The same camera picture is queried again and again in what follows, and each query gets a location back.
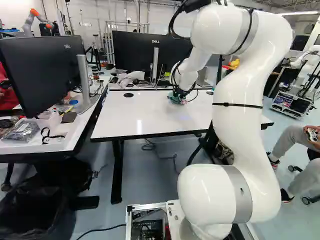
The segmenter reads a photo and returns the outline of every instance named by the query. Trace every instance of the game controller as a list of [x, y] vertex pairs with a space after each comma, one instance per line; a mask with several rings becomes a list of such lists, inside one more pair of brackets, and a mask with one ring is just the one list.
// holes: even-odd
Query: game controller
[[308, 138], [311, 142], [317, 142], [318, 141], [318, 136], [316, 133], [316, 130], [312, 129], [312, 128], [308, 128], [306, 130], [306, 133], [308, 134]]

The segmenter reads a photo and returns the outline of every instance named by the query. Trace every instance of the black bag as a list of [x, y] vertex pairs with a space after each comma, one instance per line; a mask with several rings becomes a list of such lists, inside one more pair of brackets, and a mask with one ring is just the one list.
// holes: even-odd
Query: black bag
[[58, 186], [39, 174], [26, 179], [0, 202], [1, 240], [69, 240], [76, 214]]
[[48, 186], [61, 187], [71, 198], [90, 188], [93, 174], [91, 166], [75, 157], [40, 162], [34, 166]]
[[70, 202], [89, 189], [90, 165], [70, 157], [34, 166], [37, 174], [0, 201], [0, 240], [69, 240], [76, 224]]

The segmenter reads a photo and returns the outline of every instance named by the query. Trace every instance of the ceiling light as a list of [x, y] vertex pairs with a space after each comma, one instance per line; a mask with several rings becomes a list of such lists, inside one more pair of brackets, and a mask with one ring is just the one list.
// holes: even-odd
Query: ceiling light
[[320, 15], [320, 11], [294, 11], [294, 12], [283, 12], [277, 13], [282, 16], [290, 16], [290, 15]]

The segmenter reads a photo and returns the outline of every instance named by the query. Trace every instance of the floor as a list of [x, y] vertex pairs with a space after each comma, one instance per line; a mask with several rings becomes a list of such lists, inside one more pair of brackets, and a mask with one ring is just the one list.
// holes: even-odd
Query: floor
[[[266, 150], [271, 150], [281, 132], [289, 125], [318, 125], [320, 117], [320, 101], [315, 104], [318, 110], [313, 110], [303, 120], [294, 120], [278, 112], [269, 110], [270, 99], [264, 99], [263, 114], [275, 122], [274, 126], [263, 131], [263, 142]], [[153, 138], [157, 143], [157, 152], [162, 158], [177, 154], [176, 168], [181, 171], [193, 150], [198, 146], [195, 136], [174, 136]], [[128, 204], [147, 204], [165, 202], [177, 199], [178, 174], [174, 170], [172, 159], [159, 159], [153, 151], [143, 151], [144, 140], [129, 140], [124, 146], [124, 167], [122, 181], [122, 198], [120, 204], [111, 205], [110, 195], [113, 176], [113, 152], [110, 142], [91, 143], [89, 139], [82, 148], [78, 158], [90, 162], [93, 170], [105, 166], [97, 179], [92, 182], [89, 191], [83, 196], [100, 196], [97, 209], [81, 210], [77, 212], [77, 222], [72, 236], [76, 240], [82, 233], [100, 228], [108, 228], [125, 223], [125, 211]], [[288, 165], [304, 168], [308, 164], [306, 148], [295, 145], [283, 159], [276, 176], [281, 187], [287, 187], [295, 173], [287, 170]], [[204, 152], [200, 152], [195, 163], [209, 163]], [[19, 177], [23, 166], [19, 165], [13, 173], [13, 182]], [[0, 164], [0, 179], [4, 179], [6, 165]], [[304, 196], [316, 195], [317, 190]], [[305, 206], [299, 197], [290, 204], [282, 205], [278, 215], [263, 223], [254, 224], [254, 228], [261, 240], [300, 240], [319, 239], [318, 227], [320, 202]], [[125, 227], [107, 232], [93, 232], [82, 238], [83, 240], [124, 240]]]

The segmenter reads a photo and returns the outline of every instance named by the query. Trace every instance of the red shirt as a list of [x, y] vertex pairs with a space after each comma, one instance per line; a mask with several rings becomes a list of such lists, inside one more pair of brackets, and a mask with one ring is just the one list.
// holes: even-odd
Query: red shirt
[[[0, 62], [0, 83], [6, 78], [6, 71]], [[2, 89], [0, 87], [0, 92], [4, 94], [4, 96], [0, 97], [0, 110], [10, 110], [19, 104], [18, 98], [12, 88]]]

